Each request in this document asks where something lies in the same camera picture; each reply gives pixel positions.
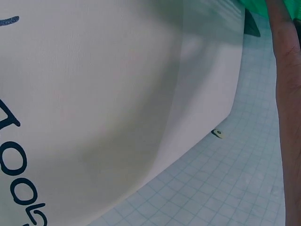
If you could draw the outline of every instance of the white inflatable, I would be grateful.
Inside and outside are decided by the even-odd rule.
[[[85,226],[227,117],[244,9],[155,2],[1,1],[0,225]]]

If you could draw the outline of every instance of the black curved line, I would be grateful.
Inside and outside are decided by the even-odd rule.
[[[14,17],[9,18],[9,19],[0,20],[0,27],[10,25],[10,24],[14,24],[15,22],[18,22],[19,19],[20,19],[19,16],[14,16]]]
[[[30,211],[34,210],[33,213],[35,214],[39,214],[40,216],[43,217],[44,219],[44,222],[46,221],[47,222],[47,219],[45,220],[46,216],[42,213],[42,212],[38,212],[36,213],[36,210],[35,209],[38,209],[38,208],[41,208],[41,207],[44,207],[45,206],[45,203],[40,203],[40,204],[37,204],[37,205],[32,205],[32,206],[29,206],[25,209],[29,219],[32,221],[32,223],[34,225],[37,225],[37,221],[33,218],[32,214],[30,213]]]
[[[42,212],[39,211],[39,210],[34,210],[33,213],[39,214],[39,215],[43,218],[43,221],[44,221],[44,225],[43,225],[43,226],[47,226],[48,221],[47,221],[47,218],[46,218],[46,216],[44,215],[44,213],[42,213]]]

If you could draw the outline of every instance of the small round object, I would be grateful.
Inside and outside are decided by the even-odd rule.
[[[220,130],[214,129],[214,130],[211,131],[211,133],[212,133],[213,135],[215,135],[216,137],[218,137],[218,138],[220,138],[220,139],[223,139],[223,135],[222,135],[222,132],[221,132]]]

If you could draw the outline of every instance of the green fabric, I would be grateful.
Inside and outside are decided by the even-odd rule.
[[[240,0],[240,2],[251,12],[268,17],[265,0]],[[301,19],[301,0],[284,0],[284,2],[292,19]]]

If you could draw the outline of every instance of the green object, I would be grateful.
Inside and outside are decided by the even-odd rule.
[[[265,0],[240,0],[240,2],[251,12],[268,17]],[[284,0],[291,17],[301,19],[301,0]]]
[[[246,9],[244,34],[249,34],[249,35],[252,35],[255,37],[260,37],[260,32],[258,30],[257,24],[248,9]]]

